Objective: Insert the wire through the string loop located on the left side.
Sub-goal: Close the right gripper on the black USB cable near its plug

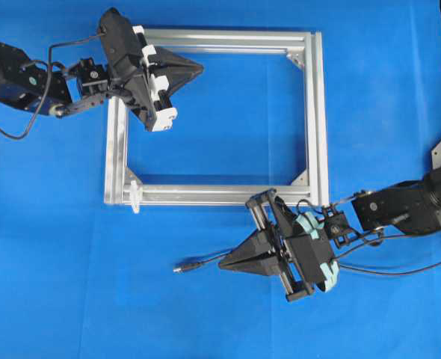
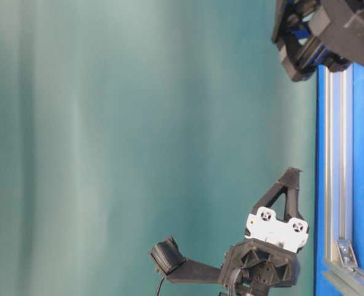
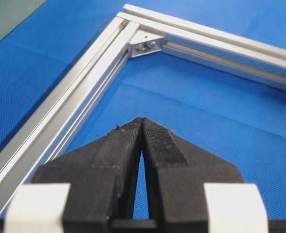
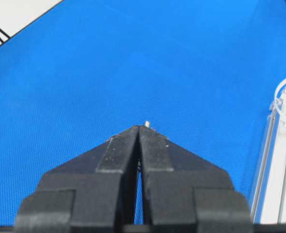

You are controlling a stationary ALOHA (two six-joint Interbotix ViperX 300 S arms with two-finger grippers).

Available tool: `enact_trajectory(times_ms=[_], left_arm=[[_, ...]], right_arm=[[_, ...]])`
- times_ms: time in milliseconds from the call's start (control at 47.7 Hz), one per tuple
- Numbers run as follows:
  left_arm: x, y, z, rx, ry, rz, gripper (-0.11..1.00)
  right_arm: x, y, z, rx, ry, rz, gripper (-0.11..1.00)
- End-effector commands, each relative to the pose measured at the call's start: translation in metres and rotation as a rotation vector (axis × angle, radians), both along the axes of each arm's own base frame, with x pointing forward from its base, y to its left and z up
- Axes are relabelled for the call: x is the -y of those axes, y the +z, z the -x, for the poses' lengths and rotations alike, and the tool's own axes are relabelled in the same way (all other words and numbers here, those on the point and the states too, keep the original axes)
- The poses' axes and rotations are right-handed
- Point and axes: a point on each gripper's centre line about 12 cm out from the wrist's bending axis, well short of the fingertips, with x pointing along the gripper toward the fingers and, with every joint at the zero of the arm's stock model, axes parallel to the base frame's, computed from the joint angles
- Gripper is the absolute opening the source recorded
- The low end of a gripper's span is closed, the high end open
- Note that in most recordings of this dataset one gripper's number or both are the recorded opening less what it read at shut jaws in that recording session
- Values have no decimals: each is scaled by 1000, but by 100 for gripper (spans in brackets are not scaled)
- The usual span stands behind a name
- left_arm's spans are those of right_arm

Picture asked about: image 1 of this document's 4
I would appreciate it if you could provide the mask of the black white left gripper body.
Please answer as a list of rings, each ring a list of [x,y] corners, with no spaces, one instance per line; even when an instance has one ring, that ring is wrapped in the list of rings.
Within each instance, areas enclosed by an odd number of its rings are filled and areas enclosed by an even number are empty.
[[[126,107],[149,132],[171,129],[177,110],[167,95],[170,83],[166,75],[152,72],[154,63],[149,56],[157,51],[146,41],[144,28],[134,27],[111,7],[99,20],[99,34],[112,76],[111,86],[119,91]]]

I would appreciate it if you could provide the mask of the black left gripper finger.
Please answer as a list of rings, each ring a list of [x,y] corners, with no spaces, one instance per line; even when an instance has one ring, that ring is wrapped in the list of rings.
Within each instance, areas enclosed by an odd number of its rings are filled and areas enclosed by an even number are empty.
[[[188,58],[177,55],[166,48],[156,46],[157,63],[160,68],[166,70],[170,75],[191,81],[204,71],[202,64],[198,64]]]
[[[171,108],[170,97],[194,79],[195,76],[158,76],[156,78],[156,89],[158,90],[156,108]]]

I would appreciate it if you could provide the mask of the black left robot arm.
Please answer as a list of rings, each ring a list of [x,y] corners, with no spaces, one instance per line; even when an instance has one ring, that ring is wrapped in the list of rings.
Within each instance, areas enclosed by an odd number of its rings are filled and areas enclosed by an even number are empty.
[[[0,103],[34,117],[62,118],[116,97],[146,131],[170,129],[177,117],[171,96],[198,77],[203,66],[149,44],[114,7],[103,13],[94,38],[102,44],[105,65],[85,58],[66,67],[52,59],[31,59],[0,42]]]

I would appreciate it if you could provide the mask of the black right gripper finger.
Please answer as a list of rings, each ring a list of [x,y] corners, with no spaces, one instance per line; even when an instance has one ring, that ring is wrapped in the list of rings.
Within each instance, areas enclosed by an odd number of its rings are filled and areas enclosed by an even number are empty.
[[[275,257],[274,232],[255,230],[223,259],[224,262],[244,262]]]
[[[280,274],[279,263],[277,259],[273,257],[236,263],[225,263],[224,261],[221,261],[218,264],[218,267],[219,269],[223,270],[257,274],[262,276],[275,276]]]

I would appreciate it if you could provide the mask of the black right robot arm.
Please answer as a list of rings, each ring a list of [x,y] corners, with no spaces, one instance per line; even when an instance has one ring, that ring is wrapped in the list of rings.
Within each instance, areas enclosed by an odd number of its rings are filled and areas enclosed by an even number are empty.
[[[277,276],[288,301],[330,291],[337,283],[340,265],[334,248],[361,240],[376,245],[384,227],[393,226],[406,236],[426,236],[441,230],[441,166],[421,180],[404,181],[380,191],[361,191],[351,198],[363,229],[354,230],[335,204],[325,206],[321,217],[293,212],[275,189],[253,195],[246,207],[256,229],[218,264],[222,270]]]

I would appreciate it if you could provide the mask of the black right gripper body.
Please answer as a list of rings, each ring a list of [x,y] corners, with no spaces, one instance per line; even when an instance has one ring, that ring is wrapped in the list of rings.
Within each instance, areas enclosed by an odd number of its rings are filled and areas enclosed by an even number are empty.
[[[274,250],[287,301],[312,295],[317,289],[329,292],[339,276],[329,239],[322,237],[319,223],[306,214],[295,215],[274,189],[253,195],[246,207],[257,230],[274,232]]]

